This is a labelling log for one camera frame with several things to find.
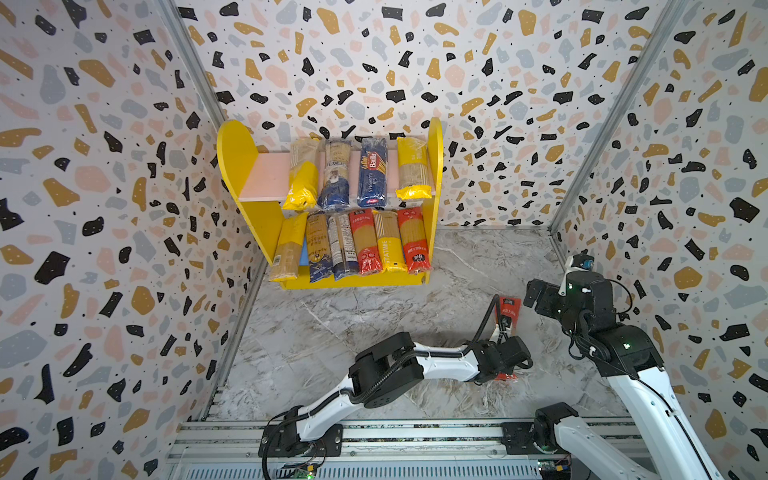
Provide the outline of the red spaghetti bag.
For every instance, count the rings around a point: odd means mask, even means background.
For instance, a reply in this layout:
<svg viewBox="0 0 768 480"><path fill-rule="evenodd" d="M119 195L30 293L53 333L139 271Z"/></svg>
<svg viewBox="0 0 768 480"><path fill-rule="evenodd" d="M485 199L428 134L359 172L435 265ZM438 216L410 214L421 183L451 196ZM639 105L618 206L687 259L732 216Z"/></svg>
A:
<svg viewBox="0 0 768 480"><path fill-rule="evenodd" d="M430 271L429 245L421 208L398 210L397 220L408 273L415 275Z"/></svg>
<svg viewBox="0 0 768 480"><path fill-rule="evenodd" d="M348 214L362 276L381 273L383 265L378 249L374 216L371 209L355 210Z"/></svg>
<svg viewBox="0 0 768 480"><path fill-rule="evenodd" d="M501 297L496 311L495 329L490 341L497 346L501 366L497 381L515 380L514 368L525 360L521 339L517 336L521 301L513 297Z"/></svg>

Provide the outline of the clear bag white label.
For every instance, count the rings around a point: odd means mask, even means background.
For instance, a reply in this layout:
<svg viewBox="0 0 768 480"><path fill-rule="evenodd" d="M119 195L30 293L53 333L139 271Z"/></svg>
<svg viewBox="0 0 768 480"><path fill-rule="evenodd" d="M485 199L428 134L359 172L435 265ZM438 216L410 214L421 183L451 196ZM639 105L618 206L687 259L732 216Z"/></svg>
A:
<svg viewBox="0 0 768 480"><path fill-rule="evenodd" d="M359 263L346 213L331 214L328 217L328 235L334 279L339 281L345 277L357 275Z"/></svg>

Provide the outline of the clear spaghetti bag Chinese text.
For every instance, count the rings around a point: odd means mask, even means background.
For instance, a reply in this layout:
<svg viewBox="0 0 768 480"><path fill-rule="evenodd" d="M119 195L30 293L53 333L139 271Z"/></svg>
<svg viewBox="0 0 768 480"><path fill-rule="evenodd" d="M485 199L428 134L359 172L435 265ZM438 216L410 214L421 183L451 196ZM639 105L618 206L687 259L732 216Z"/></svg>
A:
<svg viewBox="0 0 768 480"><path fill-rule="evenodd" d="M307 219L306 241L308 248L309 281L316 283L332 275L333 260L325 213L316 212Z"/></svg>

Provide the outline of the blue Barilla spaghetti bag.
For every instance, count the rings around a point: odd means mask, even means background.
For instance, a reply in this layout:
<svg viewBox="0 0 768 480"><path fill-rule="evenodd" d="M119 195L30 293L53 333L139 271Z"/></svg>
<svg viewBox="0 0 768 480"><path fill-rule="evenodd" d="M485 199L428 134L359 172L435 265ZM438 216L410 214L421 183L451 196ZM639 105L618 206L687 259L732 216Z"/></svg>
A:
<svg viewBox="0 0 768 480"><path fill-rule="evenodd" d="M383 137L361 141L357 203L361 208L383 209L387 203L387 140Z"/></svg>

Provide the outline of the blue-top spaghetti bag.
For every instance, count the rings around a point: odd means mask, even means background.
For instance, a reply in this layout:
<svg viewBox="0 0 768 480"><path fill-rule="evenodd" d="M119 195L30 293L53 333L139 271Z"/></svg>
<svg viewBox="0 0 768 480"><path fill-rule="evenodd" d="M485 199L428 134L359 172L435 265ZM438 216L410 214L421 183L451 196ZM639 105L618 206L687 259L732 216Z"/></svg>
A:
<svg viewBox="0 0 768 480"><path fill-rule="evenodd" d="M349 160L351 146L344 140L325 145L325 164L318 203L324 210L345 209L349 205Z"/></svg>

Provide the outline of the yellow Pastatime bag tall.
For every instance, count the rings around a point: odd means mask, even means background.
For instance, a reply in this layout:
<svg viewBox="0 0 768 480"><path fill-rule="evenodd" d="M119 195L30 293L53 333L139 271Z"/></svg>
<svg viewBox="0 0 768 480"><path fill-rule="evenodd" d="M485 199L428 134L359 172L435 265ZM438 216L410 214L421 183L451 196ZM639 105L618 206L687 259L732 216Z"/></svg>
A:
<svg viewBox="0 0 768 480"><path fill-rule="evenodd" d="M377 245L386 272L407 272L400 238L397 213L394 211L374 211L374 226Z"/></svg>

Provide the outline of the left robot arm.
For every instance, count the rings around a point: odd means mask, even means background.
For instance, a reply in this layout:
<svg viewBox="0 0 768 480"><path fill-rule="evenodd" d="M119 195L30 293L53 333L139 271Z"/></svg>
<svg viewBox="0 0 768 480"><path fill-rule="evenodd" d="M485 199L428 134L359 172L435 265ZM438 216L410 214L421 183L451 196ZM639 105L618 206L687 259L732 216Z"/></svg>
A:
<svg viewBox="0 0 768 480"><path fill-rule="evenodd" d="M400 332L359 353L347 375L317 401L281 413L278 423L264 429L259 456L295 457L320 442L329 445L328 432L342 420L361 409L384 407L424 380L482 385L532 366L518 337L448 348L426 346Z"/></svg>

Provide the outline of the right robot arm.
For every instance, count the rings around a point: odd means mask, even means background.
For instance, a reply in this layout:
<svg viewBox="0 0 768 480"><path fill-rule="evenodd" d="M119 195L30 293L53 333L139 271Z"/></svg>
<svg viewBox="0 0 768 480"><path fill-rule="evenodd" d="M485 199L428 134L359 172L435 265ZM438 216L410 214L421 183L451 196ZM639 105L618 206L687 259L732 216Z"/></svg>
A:
<svg viewBox="0 0 768 480"><path fill-rule="evenodd" d="M584 269L560 284L529 281L524 305L557 321L583 359L622 400L655 469L648 471L594 433L566 405L537 412L546 446L580 459L602 479L719 479L721 473L684 414L661 356L641 328L620 321L614 281Z"/></svg>

